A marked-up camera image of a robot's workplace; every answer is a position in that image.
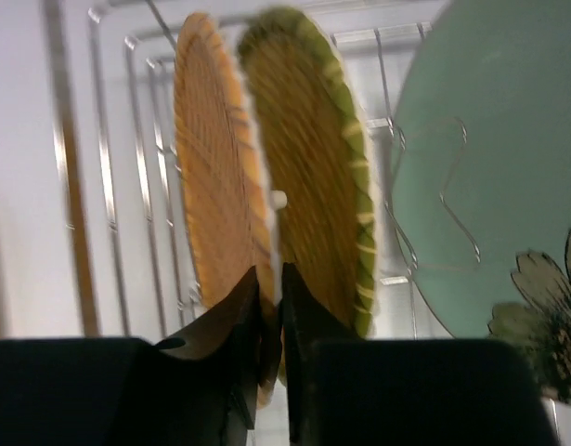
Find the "small orange woven plate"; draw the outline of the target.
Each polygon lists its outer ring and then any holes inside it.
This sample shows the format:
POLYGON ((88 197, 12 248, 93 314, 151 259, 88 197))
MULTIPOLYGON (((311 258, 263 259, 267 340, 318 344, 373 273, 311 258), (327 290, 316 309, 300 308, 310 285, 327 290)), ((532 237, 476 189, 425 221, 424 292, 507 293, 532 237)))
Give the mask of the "small orange woven plate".
POLYGON ((272 400, 280 361, 276 212, 252 95, 211 15, 186 18, 177 38, 175 148, 202 304, 224 300, 254 269, 261 314, 260 406, 272 400))

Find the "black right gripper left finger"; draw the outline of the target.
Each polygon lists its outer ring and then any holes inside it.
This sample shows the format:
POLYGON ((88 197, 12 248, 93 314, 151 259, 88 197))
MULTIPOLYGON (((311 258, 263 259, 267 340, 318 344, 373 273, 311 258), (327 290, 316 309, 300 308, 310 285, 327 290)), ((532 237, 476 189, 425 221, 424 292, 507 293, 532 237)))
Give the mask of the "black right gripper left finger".
POLYGON ((243 445, 253 428, 258 283, 151 344, 0 341, 0 445, 243 445))

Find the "green rimmed woven plate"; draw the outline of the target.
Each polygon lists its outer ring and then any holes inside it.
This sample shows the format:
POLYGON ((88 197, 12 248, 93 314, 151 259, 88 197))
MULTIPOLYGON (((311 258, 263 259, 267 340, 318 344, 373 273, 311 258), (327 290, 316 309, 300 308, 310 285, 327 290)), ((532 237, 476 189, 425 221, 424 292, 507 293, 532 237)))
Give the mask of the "green rimmed woven plate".
POLYGON ((279 211, 282 260, 356 335, 370 331, 379 220, 370 140, 331 39, 303 11, 275 6, 238 45, 279 211))

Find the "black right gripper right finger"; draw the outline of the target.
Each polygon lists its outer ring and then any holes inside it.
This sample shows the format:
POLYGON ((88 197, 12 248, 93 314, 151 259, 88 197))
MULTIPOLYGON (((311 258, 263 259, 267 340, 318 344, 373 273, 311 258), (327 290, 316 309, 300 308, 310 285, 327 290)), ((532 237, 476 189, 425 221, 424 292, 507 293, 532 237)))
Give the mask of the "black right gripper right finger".
POLYGON ((362 340, 282 271, 293 445, 554 445, 532 377, 486 340, 362 340))

